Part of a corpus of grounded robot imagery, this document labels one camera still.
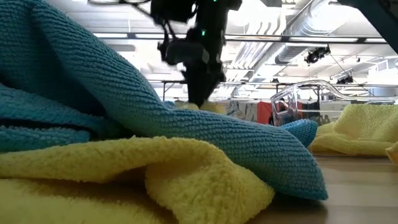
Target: transparent plastic structure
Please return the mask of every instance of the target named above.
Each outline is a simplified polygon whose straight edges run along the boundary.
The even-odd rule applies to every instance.
[[[346,96],[323,80],[300,82],[271,97],[274,126],[299,119],[316,121],[319,126],[336,121],[349,104],[394,105],[398,97]]]

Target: black robotic end effector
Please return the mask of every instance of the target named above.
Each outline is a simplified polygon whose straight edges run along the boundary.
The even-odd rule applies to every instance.
[[[157,18],[155,22],[164,29],[168,26],[173,38],[169,40],[165,29],[165,39],[158,49],[162,60],[169,65],[184,64],[186,70],[182,74],[188,85],[188,101],[200,107],[219,82],[225,81],[220,57],[225,45],[228,11],[238,10],[242,0],[168,1],[152,0],[151,3],[151,16]],[[167,21],[186,23],[195,14],[195,26],[188,30],[186,38],[176,38]]]
[[[185,41],[197,43],[203,50],[196,51],[196,60],[184,61],[186,71],[182,74],[188,85],[188,101],[200,107],[226,80],[220,57],[226,43],[228,12],[238,10],[242,0],[197,0],[196,4],[195,26],[187,32]]]

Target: ventilation duct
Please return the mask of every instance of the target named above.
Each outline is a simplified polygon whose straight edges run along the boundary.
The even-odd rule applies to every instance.
[[[282,35],[313,36],[330,35],[347,22],[354,8],[330,4],[329,0],[313,0]],[[272,44],[262,60],[255,68],[262,78],[269,78],[280,72],[283,65],[290,63],[303,53],[307,46]],[[279,64],[282,66],[267,66],[264,64]]]
[[[251,5],[246,15],[241,17],[251,18],[246,34],[279,35],[286,28],[285,12],[280,7],[266,7],[260,0],[244,0],[243,3]],[[233,68],[251,69],[256,62],[265,54],[271,43],[267,42],[243,42],[236,58],[232,61]],[[253,77],[253,72],[228,72],[228,81],[248,81]],[[227,95],[234,95],[235,87],[227,87],[224,92]]]

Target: wooden table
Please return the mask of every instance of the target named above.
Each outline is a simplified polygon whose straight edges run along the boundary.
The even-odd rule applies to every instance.
[[[388,159],[317,157],[329,193],[325,202],[277,195],[249,224],[398,223],[398,166]]]

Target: cloth fold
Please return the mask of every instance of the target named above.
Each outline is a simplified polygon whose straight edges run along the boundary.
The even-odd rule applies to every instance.
[[[0,88],[23,91],[24,96],[39,96],[51,105],[57,102],[68,108],[59,113],[51,106],[32,110],[29,104],[17,104],[23,101],[22,94],[13,94],[15,103],[0,113],[0,119],[13,114],[13,118],[30,121],[32,117],[27,114],[50,113],[50,121],[47,115],[35,116],[35,121],[74,124],[94,131],[101,127],[102,138],[95,141],[116,138],[124,133],[123,128],[147,137],[203,140],[276,191],[315,200],[327,198],[322,173],[302,144],[315,136],[311,121],[284,129],[173,108],[159,99],[127,60],[43,0],[0,1],[0,25]],[[303,127],[308,127],[304,135],[299,131]],[[90,140],[87,130],[71,127],[0,129],[0,145],[6,143],[1,147],[3,152]]]
[[[309,149],[352,156],[386,156],[397,163],[398,106],[347,105],[337,121],[320,126]]]
[[[8,224],[242,224],[274,196],[217,147],[180,138],[0,154],[0,177],[0,220]]]

